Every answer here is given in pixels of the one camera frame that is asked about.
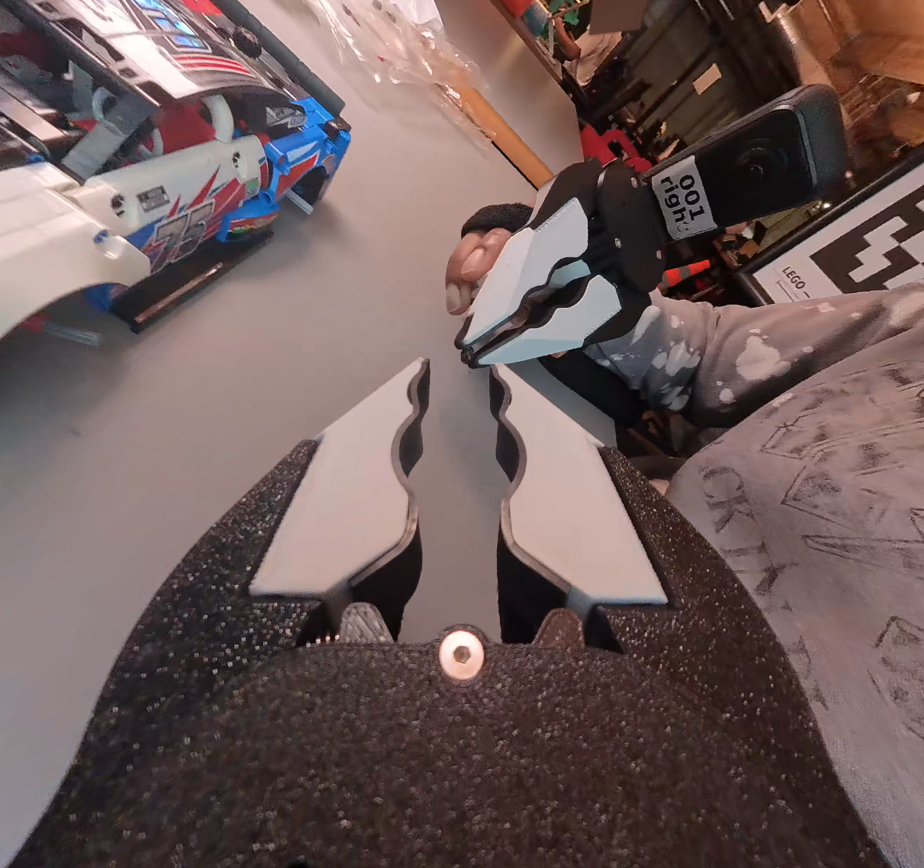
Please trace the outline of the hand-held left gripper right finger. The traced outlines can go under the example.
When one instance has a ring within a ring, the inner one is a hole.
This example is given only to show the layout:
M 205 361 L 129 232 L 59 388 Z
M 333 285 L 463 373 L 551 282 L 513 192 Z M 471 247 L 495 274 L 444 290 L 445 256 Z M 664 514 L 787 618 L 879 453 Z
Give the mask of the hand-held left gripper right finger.
M 664 610 L 669 588 L 605 460 L 583 425 L 513 370 L 493 366 L 495 456 L 509 479 L 496 574 L 502 641 L 529 643 L 553 611 L 594 641 L 605 609 Z

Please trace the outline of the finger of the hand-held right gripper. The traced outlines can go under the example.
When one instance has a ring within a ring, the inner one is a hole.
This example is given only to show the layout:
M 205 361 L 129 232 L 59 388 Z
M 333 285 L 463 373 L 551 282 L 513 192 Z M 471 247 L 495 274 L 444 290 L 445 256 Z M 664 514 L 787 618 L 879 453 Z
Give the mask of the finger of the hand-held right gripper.
M 516 232 L 482 280 L 456 346 L 476 351 L 501 331 L 523 329 L 525 299 L 546 289 L 560 264 L 579 259 L 587 246 L 588 216 L 578 199 L 567 200 L 541 225 Z
M 605 278 L 584 278 L 565 290 L 576 296 L 562 304 L 542 302 L 520 326 L 503 329 L 487 342 L 465 343 L 465 366 L 510 366 L 577 350 L 621 315 L 619 290 Z

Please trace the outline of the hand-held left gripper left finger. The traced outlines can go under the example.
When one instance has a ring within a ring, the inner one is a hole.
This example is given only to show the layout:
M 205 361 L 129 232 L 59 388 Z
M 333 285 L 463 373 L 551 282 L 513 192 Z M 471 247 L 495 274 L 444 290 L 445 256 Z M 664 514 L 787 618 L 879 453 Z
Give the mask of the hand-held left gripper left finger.
M 347 607 L 374 607 L 393 640 L 422 573 L 410 472 L 422 457 L 431 366 L 420 357 L 312 439 L 307 468 L 260 550 L 255 599 L 321 604 L 343 631 Z

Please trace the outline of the toy brick race car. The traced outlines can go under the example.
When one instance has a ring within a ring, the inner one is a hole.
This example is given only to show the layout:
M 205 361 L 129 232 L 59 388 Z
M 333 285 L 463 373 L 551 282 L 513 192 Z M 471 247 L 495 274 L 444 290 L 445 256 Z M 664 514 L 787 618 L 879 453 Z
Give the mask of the toy brick race car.
M 233 94 L 282 90 L 181 0 L 1 0 L 1 333 L 85 293 L 114 295 L 152 274 L 130 238 L 189 202 L 218 173 L 254 174 L 260 142 L 217 139 L 151 149 L 166 112 Z

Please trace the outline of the person's right forearm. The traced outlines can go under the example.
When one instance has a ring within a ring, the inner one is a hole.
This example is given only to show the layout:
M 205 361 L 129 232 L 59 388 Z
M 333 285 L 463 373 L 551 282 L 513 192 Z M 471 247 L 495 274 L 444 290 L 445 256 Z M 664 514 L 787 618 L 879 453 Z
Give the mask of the person's right forearm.
M 922 320 L 922 281 L 756 308 L 654 293 L 627 335 L 585 352 L 649 406 L 730 427 L 803 397 L 810 410 L 864 410 L 920 391 Z

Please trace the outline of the person's right hand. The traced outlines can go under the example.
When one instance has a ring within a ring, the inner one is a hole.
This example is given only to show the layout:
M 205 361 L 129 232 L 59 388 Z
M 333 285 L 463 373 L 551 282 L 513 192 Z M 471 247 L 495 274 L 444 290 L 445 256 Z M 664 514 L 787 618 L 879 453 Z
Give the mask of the person's right hand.
M 452 316 L 468 313 L 476 288 L 490 272 L 512 233 L 505 229 L 465 234 L 448 259 L 445 270 L 445 305 Z

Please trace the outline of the marker pattern poster board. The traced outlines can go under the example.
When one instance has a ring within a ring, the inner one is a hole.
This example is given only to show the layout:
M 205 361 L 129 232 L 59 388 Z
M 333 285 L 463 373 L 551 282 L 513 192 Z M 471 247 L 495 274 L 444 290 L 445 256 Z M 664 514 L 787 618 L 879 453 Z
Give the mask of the marker pattern poster board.
M 760 306 L 892 290 L 923 279 L 923 147 L 736 275 Z

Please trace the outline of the person's grey printed clothing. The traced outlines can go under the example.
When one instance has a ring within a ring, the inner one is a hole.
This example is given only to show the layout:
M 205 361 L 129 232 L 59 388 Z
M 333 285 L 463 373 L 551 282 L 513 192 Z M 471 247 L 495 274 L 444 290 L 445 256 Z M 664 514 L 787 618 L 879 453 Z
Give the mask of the person's grey printed clothing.
M 884 855 L 922 866 L 922 389 L 761 407 L 668 492 L 768 620 Z

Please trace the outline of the clear plastic bags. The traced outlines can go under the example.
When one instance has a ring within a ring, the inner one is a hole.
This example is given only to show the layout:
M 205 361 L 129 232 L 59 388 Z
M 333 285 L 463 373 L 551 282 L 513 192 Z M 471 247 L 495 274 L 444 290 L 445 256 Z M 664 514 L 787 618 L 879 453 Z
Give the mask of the clear plastic bags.
M 386 89 L 414 88 L 483 143 L 499 125 L 477 89 L 479 67 L 451 39 L 436 0 L 302 0 L 342 59 Z

